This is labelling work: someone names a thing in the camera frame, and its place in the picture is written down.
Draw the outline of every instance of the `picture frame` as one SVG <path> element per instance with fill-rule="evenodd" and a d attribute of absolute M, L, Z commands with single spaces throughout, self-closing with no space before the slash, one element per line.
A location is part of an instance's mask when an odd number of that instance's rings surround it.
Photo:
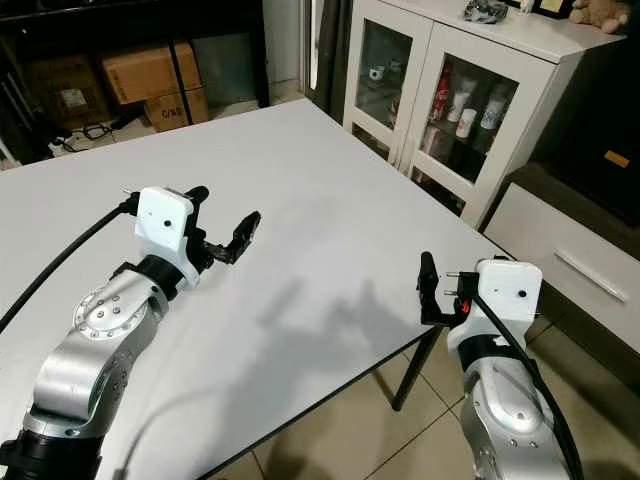
<path fill-rule="evenodd" d="M 507 5 L 520 8 L 520 0 L 503 1 Z M 568 18 L 572 4 L 573 0 L 536 0 L 532 12 L 551 18 Z"/>

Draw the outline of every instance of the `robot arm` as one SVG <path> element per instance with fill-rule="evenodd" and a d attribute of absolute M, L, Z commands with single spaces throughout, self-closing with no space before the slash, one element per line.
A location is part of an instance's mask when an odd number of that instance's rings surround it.
<path fill-rule="evenodd" d="M 211 245 L 196 227 L 204 187 L 186 194 L 150 187 L 138 200 L 135 233 L 143 260 L 119 267 L 76 307 L 72 328 L 47 357 L 18 439 L 0 447 L 5 480 L 92 479 L 100 447 L 133 365 L 153 340 L 178 291 L 198 284 L 214 260 L 233 263 L 260 221 L 252 213 L 227 246 Z"/>
<path fill-rule="evenodd" d="M 447 346 L 464 370 L 461 422 L 475 458 L 476 478 L 572 478 L 556 449 L 554 426 L 561 413 L 554 416 L 517 349 L 475 301 L 486 300 L 524 349 L 542 273 L 528 263 L 494 259 L 479 262 L 476 272 L 448 276 L 458 278 L 456 291 L 445 292 L 456 297 L 453 315 L 440 313 L 434 294 L 438 275 L 431 255 L 423 254 L 418 282 L 422 321 L 451 328 Z"/>

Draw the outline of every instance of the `glass cabinet door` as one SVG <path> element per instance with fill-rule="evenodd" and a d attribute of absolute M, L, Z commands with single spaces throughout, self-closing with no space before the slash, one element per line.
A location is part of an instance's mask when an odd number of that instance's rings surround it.
<path fill-rule="evenodd" d="M 553 69 L 526 53 L 437 24 L 400 170 L 477 227 L 504 176 L 533 149 L 535 140 L 529 145 L 523 139 Z"/>
<path fill-rule="evenodd" d="M 379 0 L 353 6 L 343 125 L 399 163 L 433 22 Z"/>

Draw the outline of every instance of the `red bottle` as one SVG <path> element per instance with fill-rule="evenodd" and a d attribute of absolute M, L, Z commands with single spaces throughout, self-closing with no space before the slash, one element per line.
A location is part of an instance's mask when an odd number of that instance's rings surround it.
<path fill-rule="evenodd" d="M 436 90 L 436 96 L 433 99 L 431 115 L 429 115 L 429 120 L 431 121 L 440 120 L 444 113 L 444 107 L 447 105 L 447 100 L 449 100 L 449 90 L 451 89 L 451 70 L 453 70 L 451 64 L 445 63 L 438 89 Z"/>

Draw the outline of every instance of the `white table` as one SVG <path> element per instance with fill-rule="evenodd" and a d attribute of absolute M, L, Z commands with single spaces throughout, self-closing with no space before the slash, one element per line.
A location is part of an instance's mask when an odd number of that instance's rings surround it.
<path fill-rule="evenodd" d="M 443 273 L 498 251 L 300 100 L 1 173 L 0 312 L 121 187 L 199 184 L 213 192 L 199 222 L 210 241 L 226 243 L 252 210 L 263 221 L 236 265 L 214 265 L 172 302 L 135 365 L 99 479 L 150 418 L 129 478 L 214 469 L 424 334 L 420 252 Z M 91 239 L 0 336 L 0 440 L 15 438 L 76 302 L 139 260 L 133 224 L 122 216 Z M 438 296 L 446 311 L 450 300 Z"/>

